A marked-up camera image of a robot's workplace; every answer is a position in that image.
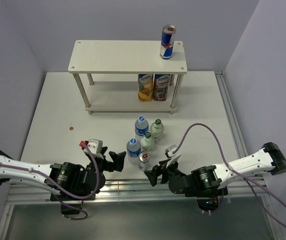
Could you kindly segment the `Red Bull can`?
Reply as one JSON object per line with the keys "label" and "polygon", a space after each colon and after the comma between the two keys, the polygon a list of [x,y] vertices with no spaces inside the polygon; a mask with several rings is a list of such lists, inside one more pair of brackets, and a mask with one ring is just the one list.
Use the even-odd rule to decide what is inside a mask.
{"label": "Red Bull can", "polygon": [[169,59],[173,53],[176,28],[173,25],[165,25],[162,29],[160,56]]}
{"label": "Red Bull can", "polygon": [[138,157],[138,167],[141,171],[148,169],[150,161],[150,154],[147,151],[142,151]]}

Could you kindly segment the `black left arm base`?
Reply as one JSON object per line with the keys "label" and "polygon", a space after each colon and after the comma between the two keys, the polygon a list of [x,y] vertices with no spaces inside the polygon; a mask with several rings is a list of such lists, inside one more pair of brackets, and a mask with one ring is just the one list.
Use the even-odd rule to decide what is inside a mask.
{"label": "black left arm base", "polygon": [[51,193],[50,201],[59,203],[62,217],[70,221],[81,221],[88,217],[83,199],[73,198],[65,193],[60,195]]}

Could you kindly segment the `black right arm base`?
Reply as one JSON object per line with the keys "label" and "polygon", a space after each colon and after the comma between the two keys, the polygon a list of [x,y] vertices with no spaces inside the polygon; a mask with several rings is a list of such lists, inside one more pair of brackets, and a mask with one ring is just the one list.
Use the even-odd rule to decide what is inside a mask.
{"label": "black right arm base", "polygon": [[215,196],[207,198],[197,198],[197,205],[201,211],[213,212],[217,210],[223,202],[223,198],[228,195],[227,187],[219,189]]}

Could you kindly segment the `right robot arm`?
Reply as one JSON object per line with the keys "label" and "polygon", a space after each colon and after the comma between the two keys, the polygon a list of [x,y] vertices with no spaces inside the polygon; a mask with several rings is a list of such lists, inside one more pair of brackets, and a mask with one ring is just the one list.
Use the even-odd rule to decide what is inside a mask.
{"label": "right robot arm", "polygon": [[261,174],[271,175],[286,173],[286,159],[278,146],[268,142],[256,153],[225,164],[213,164],[184,174],[178,169],[180,154],[175,153],[177,146],[172,145],[165,150],[166,160],[160,161],[151,170],[144,173],[151,185],[168,183],[170,191],[177,195],[197,198],[214,198],[227,194],[227,185],[247,176]]}

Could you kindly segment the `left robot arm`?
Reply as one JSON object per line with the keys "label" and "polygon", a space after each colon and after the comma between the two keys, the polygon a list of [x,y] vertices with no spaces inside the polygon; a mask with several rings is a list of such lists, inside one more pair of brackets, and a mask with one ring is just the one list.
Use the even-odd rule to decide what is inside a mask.
{"label": "left robot arm", "polygon": [[13,160],[0,150],[0,185],[3,183],[25,184],[47,190],[54,195],[64,195],[69,200],[86,200],[99,193],[105,185],[104,171],[121,172],[126,152],[109,152],[111,161],[105,158],[106,147],[97,154],[81,143],[84,154],[90,163],[80,164],[32,164]]}

